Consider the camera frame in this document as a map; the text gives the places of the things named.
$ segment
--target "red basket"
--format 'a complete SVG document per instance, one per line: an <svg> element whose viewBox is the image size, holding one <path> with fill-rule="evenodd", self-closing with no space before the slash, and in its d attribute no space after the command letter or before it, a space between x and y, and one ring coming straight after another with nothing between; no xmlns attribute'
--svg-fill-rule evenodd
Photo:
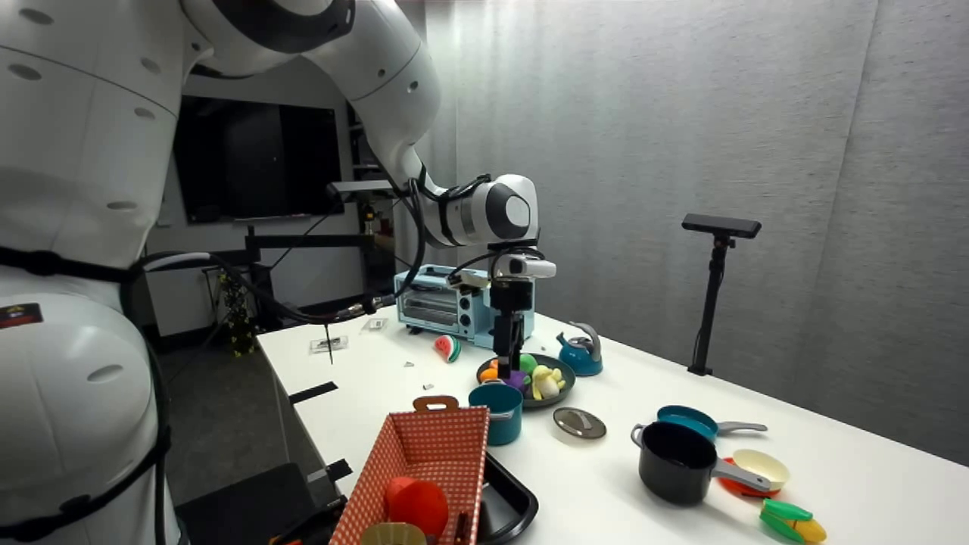
<svg viewBox="0 0 969 545"><path fill-rule="evenodd" d="M365 526L383 521L383 488L396 476L435 483L444 492L447 526L440 545L475 545L483 444L486 409L482 405L456 409L454 396L418 396L414 411L391 411L330 545L361 545Z"/></svg>

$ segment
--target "blue cup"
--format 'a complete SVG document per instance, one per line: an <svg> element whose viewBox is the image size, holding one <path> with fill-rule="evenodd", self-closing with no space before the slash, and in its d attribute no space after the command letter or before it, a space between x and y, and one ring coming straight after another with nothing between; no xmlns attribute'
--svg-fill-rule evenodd
<svg viewBox="0 0 969 545"><path fill-rule="evenodd" d="M509 444L522 435L522 390L506 386L479 386L468 405L486 405L486 444Z"/></svg>

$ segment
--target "pot handle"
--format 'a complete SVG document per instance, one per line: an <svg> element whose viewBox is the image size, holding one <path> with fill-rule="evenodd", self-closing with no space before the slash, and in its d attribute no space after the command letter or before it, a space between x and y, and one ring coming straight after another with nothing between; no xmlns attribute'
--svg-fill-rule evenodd
<svg viewBox="0 0 969 545"><path fill-rule="evenodd" d="M730 434L765 434L765 424L760 420L718 420L718 435Z"/></svg>
<svg viewBox="0 0 969 545"><path fill-rule="evenodd" d="M641 435L641 428L645 428L645 424L636 424L636 428L629 431L629 441L639 444L639 448L641 448L641 440L639 440L639 435Z"/></svg>
<svg viewBox="0 0 969 545"><path fill-rule="evenodd" d="M749 468L738 468L738 465L734 465L734 462L720 462L718 461L718 465L713 465L713 476L720 476L720 479L730 479L730 483L738 483L738 486L749 486L749 488L754 488L754 492L778 492L768 479L764 479L764 476L756 476L756 473L749 473Z"/></svg>

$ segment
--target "floor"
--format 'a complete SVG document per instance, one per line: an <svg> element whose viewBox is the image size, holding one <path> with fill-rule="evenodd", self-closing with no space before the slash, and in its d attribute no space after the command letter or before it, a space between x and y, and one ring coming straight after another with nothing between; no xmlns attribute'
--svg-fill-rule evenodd
<svg viewBox="0 0 969 545"><path fill-rule="evenodd" d="M274 395L262 353L226 349L161 353L171 405L167 461L176 507L292 461L307 476L320 468L295 416Z"/></svg>

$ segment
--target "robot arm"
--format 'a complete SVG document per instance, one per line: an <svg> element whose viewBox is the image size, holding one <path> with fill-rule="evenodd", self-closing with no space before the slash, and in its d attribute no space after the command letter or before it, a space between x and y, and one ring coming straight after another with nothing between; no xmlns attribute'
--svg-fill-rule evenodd
<svg viewBox="0 0 969 545"><path fill-rule="evenodd" d="M418 206L435 245L533 245L538 237L535 187L528 176L479 179L442 187L414 151L440 110L440 83L422 35L394 0L188 0L188 17L208 35L206 69L259 72L290 57L320 67L356 110L373 154ZM506 273L553 277L531 257L502 260Z"/></svg>

